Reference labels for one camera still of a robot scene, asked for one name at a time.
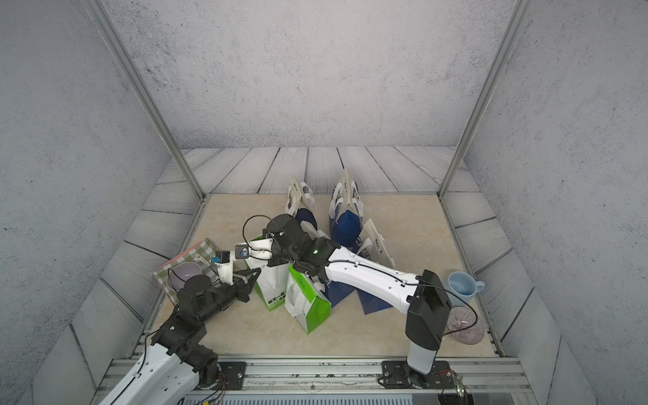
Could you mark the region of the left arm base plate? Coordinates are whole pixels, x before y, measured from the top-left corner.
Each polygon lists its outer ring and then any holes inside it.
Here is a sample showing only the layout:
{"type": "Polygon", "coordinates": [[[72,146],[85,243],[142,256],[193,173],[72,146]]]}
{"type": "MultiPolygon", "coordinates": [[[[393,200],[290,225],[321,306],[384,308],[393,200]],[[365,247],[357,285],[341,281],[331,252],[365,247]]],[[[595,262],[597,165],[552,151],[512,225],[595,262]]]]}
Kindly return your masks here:
{"type": "Polygon", "coordinates": [[[209,389],[241,391],[246,376],[247,363],[226,361],[211,364],[206,374],[205,384],[209,389]]]}

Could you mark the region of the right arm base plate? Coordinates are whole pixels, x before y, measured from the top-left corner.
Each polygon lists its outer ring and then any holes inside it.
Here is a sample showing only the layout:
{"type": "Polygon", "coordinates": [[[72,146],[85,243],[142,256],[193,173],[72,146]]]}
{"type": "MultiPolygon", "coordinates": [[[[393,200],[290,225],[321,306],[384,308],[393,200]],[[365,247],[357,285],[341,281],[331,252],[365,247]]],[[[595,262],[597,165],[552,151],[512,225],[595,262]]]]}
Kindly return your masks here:
{"type": "Polygon", "coordinates": [[[455,372],[446,361],[435,361],[428,374],[411,368],[406,360],[386,360],[381,363],[377,383],[386,389],[437,389],[456,387],[455,372]]]}

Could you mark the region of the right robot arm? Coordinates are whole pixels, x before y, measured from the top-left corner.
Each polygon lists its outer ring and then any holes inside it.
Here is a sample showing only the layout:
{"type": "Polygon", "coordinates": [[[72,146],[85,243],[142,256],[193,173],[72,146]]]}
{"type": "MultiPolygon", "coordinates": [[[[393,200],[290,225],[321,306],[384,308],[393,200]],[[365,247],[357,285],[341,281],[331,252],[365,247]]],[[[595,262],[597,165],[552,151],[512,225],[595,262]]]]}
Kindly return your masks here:
{"type": "Polygon", "coordinates": [[[452,309],[436,273],[404,273],[374,263],[326,237],[312,238],[288,214],[270,219],[265,231],[273,256],[295,271],[353,286],[406,315],[408,367],[424,376],[432,372],[452,309]]]}

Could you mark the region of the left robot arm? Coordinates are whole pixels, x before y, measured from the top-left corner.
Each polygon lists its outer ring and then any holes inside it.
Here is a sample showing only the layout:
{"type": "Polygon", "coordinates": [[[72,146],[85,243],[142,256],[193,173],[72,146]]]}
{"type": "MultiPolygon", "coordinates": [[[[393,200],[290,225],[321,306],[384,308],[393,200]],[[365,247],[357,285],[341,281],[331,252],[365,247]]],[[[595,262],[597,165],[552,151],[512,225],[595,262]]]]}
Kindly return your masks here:
{"type": "Polygon", "coordinates": [[[103,404],[180,404],[196,389],[216,392],[202,400],[217,403],[225,391],[243,388],[245,362],[219,362],[200,341],[206,322],[232,303],[248,302],[260,268],[234,272],[233,283],[211,281],[206,275],[189,278],[177,291],[178,304],[151,334],[140,359],[101,401],[103,404]]]}

